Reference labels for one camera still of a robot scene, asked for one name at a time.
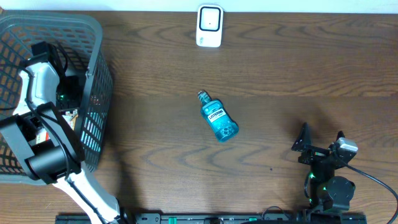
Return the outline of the orange chocolate bar wrapper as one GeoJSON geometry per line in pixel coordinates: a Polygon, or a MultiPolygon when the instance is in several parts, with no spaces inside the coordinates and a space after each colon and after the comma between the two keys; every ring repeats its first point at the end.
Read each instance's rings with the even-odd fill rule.
{"type": "Polygon", "coordinates": [[[72,111],[66,111],[66,112],[64,112],[64,114],[62,114],[62,117],[68,123],[68,125],[72,128],[72,130],[74,130],[76,121],[78,118],[78,110],[75,109],[72,111]]]}

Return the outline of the yellow white snack bag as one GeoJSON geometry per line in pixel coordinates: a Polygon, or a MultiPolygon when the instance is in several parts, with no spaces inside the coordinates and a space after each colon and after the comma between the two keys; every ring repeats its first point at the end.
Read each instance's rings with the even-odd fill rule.
{"type": "Polygon", "coordinates": [[[36,139],[35,139],[35,143],[36,143],[36,144],[40,144],[40,143],[45,142],[45,141],[47,141],[47,140],[49,140],[49,139],[50,139],[50,138],[49,138],[48,132],[47,132],[45,129],[41,129],[41,130],[37,133],[37,136],[36,136],[36,139]]]}

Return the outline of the blue mouthwash bottle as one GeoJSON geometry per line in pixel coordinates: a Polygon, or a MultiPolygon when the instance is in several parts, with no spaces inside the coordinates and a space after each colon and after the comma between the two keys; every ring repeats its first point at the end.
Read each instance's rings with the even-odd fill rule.
{"type": "Polygon", "coordinates": [[[226,142],[238,134],[238,125],[231,119],[220,100],[213,100],[205,90],[199,91],[197,97],[201,103],[200,113],[219,142],[226,142]]]}

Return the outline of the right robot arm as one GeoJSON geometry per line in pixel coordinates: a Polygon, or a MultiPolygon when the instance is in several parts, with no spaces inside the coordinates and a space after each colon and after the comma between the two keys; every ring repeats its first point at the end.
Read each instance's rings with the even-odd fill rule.
{"type": "Polygon", "coordinates": [[[355,184],[345,177],[336,176],[335,170],[347,166],[358,152],[357,144],[339,131],[336,140],[328,148],[314,146],[310,128],[303,123],[292,150],[301,153],[299,163],[310,166],[304,183],[304,193],[309,198],[310,208],[303,212],[303,218],[306,221],[313,216],[335,218],[349,210],[355,184]]]}

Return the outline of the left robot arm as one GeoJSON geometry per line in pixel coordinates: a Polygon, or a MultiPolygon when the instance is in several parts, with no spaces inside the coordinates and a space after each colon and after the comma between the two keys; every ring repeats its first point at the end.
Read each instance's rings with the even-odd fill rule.
{"type": "Polygon", "coordinates": [[[38,42],[30,49],[32,55],[18,65],[2,66],[22,81],[17,105],[1,120],[7,143],[2,170],[62,190],[92,223],[131,223],[91,168],[103,139],[110,79],[105,87],[94,84],[60,44],[38,42]]]}

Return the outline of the white barcode scanner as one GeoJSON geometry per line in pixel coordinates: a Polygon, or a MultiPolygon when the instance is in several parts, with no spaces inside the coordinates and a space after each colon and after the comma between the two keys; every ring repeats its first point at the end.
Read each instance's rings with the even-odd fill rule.
{"type": "Polygon", "coordinates": [[[199,47],[218,48],[223,32],[222,7],[214,4],[202,4],[198,8],[196,44],[199,47]]]}

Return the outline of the grey plastic shopping basket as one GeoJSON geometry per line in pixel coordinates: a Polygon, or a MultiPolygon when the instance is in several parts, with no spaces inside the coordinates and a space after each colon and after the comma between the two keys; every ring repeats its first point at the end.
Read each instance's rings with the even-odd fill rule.
{"type": "Polygon", "coordinates": [[[1,182],[47,185],[94,171],[113,78],[91,16],[1,14],[1,182]]]}

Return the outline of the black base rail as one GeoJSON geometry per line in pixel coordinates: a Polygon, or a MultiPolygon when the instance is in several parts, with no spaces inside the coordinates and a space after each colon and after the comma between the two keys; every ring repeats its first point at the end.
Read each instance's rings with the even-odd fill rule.
{"type": "Polygon", "coordinates": [[[166,215],[159,213],[141,213],[133,218],[118,218],[112,223],[133,224],[240,224],[240,223],[341,223],[367,224],[364,215],[327,216],[314,214],[309,219],[284,215],[283,213],[266,213],[264,215],[246,214],[211,214],[211,215],[166,215]]]}

